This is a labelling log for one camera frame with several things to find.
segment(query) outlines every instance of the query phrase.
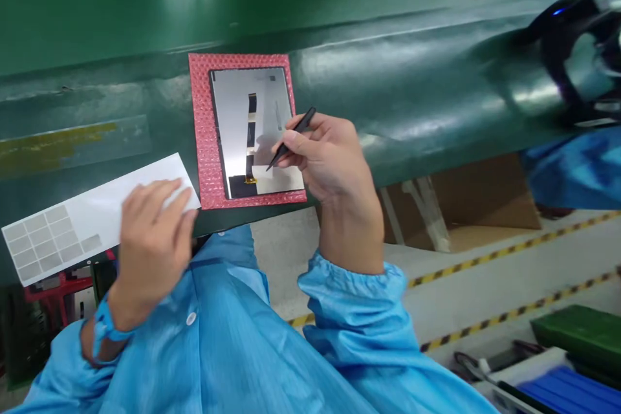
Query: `left hand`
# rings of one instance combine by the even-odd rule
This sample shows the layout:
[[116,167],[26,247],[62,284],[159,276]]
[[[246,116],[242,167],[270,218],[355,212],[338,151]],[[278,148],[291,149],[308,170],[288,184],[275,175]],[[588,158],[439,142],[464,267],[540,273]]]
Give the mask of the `left hand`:
[[123,202],[120,270],[108,293],[108,306],[119,331],[130,331],[147,320],[190,262],[197,210],[183,211],[191,189],[186,188],[162,209],[179,186],[180,179],[137,186]]

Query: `finger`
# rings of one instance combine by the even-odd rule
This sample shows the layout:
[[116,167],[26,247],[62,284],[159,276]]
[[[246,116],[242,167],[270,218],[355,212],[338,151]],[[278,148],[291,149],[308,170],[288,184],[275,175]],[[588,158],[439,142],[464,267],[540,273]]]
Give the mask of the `finger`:
[[139,215],[140,212],[142,212],[142,209],[144,208],[144,203],[146,202],[147,198],[151,195],[151,193],[153,193],[155,189],[157,189],[165,182],[166,181],[163,180],[152,181],[144,186],[144,188],[142,188],[140,191],[136,192],[135,199],[132,200],[132,210],[134,211],[134,215]]
[[129,193],[129,195],[125,198],[125,200],[123,201],[123,205],[121,207],[121,212],[123,213],[123,216],[128,216],[133,213],[133,208],[136,205],[136,200],[139,198],[140,196],[140,192],[144,189],[144,186],[139,184],[138,186],[136,186],[134,189],[131,190],[131,193]]
[[175,229],[179,224],[179,220],[181,219],[181,215],[183,214],[186,205],[188,205],[188,201],[190,200],[191,195],[192,189],[185,188],[175,198],[175,200],[172,201],[162,213],[160,213],[155,223],[162,227],[162,233],[170,231],[171,235],[174,234]]
[[283,142],[293,153],[309,158],[319,157],[321,142],[310,140],[297,131],[286,130],[283,135]]
[[[304,131],[303,133],[301,133],[304,137],[308,138],[308,139],[313,139],[313,131]],[[283,138],[280,138],[278,140],[278,142],[276,142],[273,146],[271,152],[273,154],[276,153],[276,151],[278,150],[278,148],[280,147],[280,145],[283,144]]]
[[277,165],[278,168],[287,168],[290,166],[299,166],[304,161],[304,157],[301,155],[293,154],[293,156],[280,160]]
[[183,268],[186,268],[192,258],[192,231],[194,230],[194,220],[198,214],[198,210],[188,210],[177,227],[175,262]]
[[279,158],[276,163],[283,162],[284,160],[288,160],[289,158],[292,158],[292,157],[297,157],[297,154],[294,154],[292,151],[287,151],[287,153],[284,154],[281,158]]
[[173,181],[164,181],[157,185],[146,197],[142,210],[140,211],[140,220],[147,224],[152,224],[162,211],[164,201],[170,197],[181,185],[181,178]]
[[[300,120],[302,118],[304,118],[305,113],[301,113],[298,114],[296,116],[294,116],[293,118],[291,118],[287,124],[285,125],[285,128],[287,129],[294,129],[296,124],[298,124],[300,122]],[[323,113],[315,113],[312,118],[310,119],[309,122],[309,128],[311,129],[317,129],[320,125],[322,125],[323,123],[327,122],[330,120],[330,118],[334,118],[333,116],[329,116]]]

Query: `tape strip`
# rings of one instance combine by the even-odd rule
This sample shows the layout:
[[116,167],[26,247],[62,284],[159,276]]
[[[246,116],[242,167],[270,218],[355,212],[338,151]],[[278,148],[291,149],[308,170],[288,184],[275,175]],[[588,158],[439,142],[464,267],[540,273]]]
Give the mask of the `tape strip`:
[[591,278],[590,280],[587,280],[584,283],[580,283],[579,285],[565,288],[564,290],[559,291],[551,296],[541,298],[538,301],[510,310],[509,312],[504,312],[500,315],[497,315],[496,317],[480,321],[479,323],[461,329],[460,331],[456,331],[454,333],[441,336],[440,338],[436,338],[435,340],[422,344],[420,346],[420,351],[422,353],[428,353],[429,351],[433,351],[434,349],[438,349],[441,346],[456,342],[457,340],[461,340],[462,338],[466,338],[467,336],[478,333],[482,330],[491,328],[495,325],[499,325],[500,323],[515,320],[518,317],[522,317],[522,315],[524,314],[528,314],[529,312],[535,311],[537,309],[542,309],[562,299],[568,298],[569,296],[573,296],[580,291],[587,290],[595,285],[605,283],[606,281],[609,281],[619,276],[621,276],[621,265],[612,272],[608,272],[598,277]]
[[[469,268],[473,268],[473,267],[476,267],[477,265],[491,262],[500,257],[510,256],[511,254],[515,254],[516,252],[520,252],[525,249],[529,249],[529,248],[532,248],[538,245],[549,243],[561,236],[565,236],[567,234],[577,232],[579,230],[584,230],[586,228],[597,225],[599,223],[606,222],[608,220],[612,220],[619,216],[621,216],[621,210],[607,212],[599,217],[592,218],[582,223],[576,223],[566,228],[561,228],[560,230],[557,230],[553,233],[546,233],[545,235],[539,236],[537,238],[529,239],[528,241],[524,243],[494,251],[491,254],[487,254],[486,256],[481,256],[475,259],[467,260],[457,265],[453,265],[452,267],[446,267],[442,270],[438,270],[437,272],[411,279],[408,282],[408,289],[414,288],[419,285],[424,285],[425,283],[431,283],[432,281],[435,281],[442,277],[446,277],[446,276],[449,276],[449,275],[452,275],[458,272],[462,272],[463,270],[468,270]],[[299,327],[300,325],[307,325],[314,321],[315,321],[314,315],[307,314],[304,316],[300,316],[300,317],[296,317],[294,319],[288,320],[287,323],[291,325],[292,327]]]

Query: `cardboard box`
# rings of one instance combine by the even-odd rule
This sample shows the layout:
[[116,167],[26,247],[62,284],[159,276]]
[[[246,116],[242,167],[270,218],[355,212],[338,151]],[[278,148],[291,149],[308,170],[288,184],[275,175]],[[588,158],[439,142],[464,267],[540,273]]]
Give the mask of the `cardboard box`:
[[541,230],[516,154],[379,190],[386,242],[462,252]]

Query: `floor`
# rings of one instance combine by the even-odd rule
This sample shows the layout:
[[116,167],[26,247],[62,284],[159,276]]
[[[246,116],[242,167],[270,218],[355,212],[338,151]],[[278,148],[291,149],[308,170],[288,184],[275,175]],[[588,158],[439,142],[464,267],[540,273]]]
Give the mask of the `floor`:
[[[432,274],[446,267],[522,244],[589,219],[602,211],[581,210],[559,221],[543,221],[543,230],[461,254],[442,254],[386,245],[386,261],[401,267],[409,278]],[[308,313],[307,298],[296,279],[318,244],[319,224],[312,208],[288,213],[251,225],[259,265],[267,273],[274,310],[285,320]],[[412,315],[421,344],[459,331],[503,312],[579,285],[621,264],[618,237],[621,217],[586,226],[488,263],[444,276],[408,289],[404,304]],[[508,349],[513,339],[534,341],[529,321],[536,316],[581,303],[621,315],[621,287],[615,275],[605,283],[535,310],[515,320],[493,325],[466,338],[432,349],[428,355],[444,365],[455,351],[482,358]],[[3,381],[0,379],[0,392]],[[0,395],[0,411],[18,404],[26,390]]]

